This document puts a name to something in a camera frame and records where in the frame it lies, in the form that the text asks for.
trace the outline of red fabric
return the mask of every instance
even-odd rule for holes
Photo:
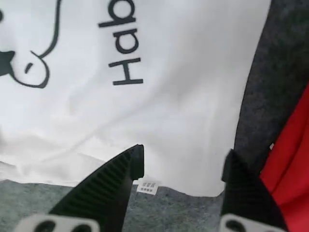
[[[260,177],[282,210],[289,230],[309,231],[309,85]]]

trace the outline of ribbed black plastic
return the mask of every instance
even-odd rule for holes
[[[144,147],[136,145],[94,171],[50,214],[96,220],[101,232],[120,232],[133,180],[144,176]]]
[[[225,197],[221,214],[234,214],[288,231],[284,217],[262,180],[231,150],[223,174]]]

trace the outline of black letter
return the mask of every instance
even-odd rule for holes
[[[128,54],[128,53],[134,52],[139,47],[139,41],[137,40],[136,35],[134,34],[135,32],[137,32],[137,29],[125,30],[125,31],[121,31],[121,32],[115,32],[113,34],[113,36],[116,37],[116,48],[117,48],[118,52],[120,52],[122,54]],[[134,46],[132,48],[124,49],[120,45],[120,37],[122,35],[128,35],[128,34],[133,36],[133,38],[135,40],[135,43],[134,43]]]
[[[136,79],[136,80],[131,80],[130,79],[130,73],[129,73],[129,63],[136,63],[136,62],[140,62],[140,58],[136,58],[136,59],[127,59],[127,60],[122,60],[119,62],[114,62],[109,64],[109,67],[115,67],[118,65],[123,65],[124,67],[124,71],[125,71],[125,77],[126,80],[125,81],[114,81],[112,84],[114,86],[119,86],[119,85],[130,85],[130,84],[142,84],[144,81],[143,79]]]
[[[127,17],[120,18],[114,13],[114,6],[118,1],[126,1],[127,3],[130,4],[131,12]],[[110,14],[110,17],[113,19],[113,21],[99,23],[98,27],[105,28],[109,26],[117,26],[126,23],[133,23],[136,21],[136,19],[133,17],[134,12],[135,12],[135,5],[132,0],[111,0],[110,4],[108,5],[108,13]]]

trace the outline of screw hole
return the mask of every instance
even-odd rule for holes
[[[55,226],[53,221],[44,221],[35,228],[34,232],[53,232]]]

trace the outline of white plastic part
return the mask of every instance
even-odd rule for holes
[[[74,232],[79,226],[88,226],[91,230],[87,232],[99,232],[99,225],[96,221],[78,217],[64,217],[56,215],[32,215],[19,222],[14,232],[39,232],[36,231],[37,227],[44,222],[54,222],[55,227],[52,232]]]
[[[240,225],[240,230],[232,230],[227,227],[229,221],[234,221]],[[220,222],[220,232],[285,232],[273,226],[261,222],[253,221],[233,214],[224,215]]]

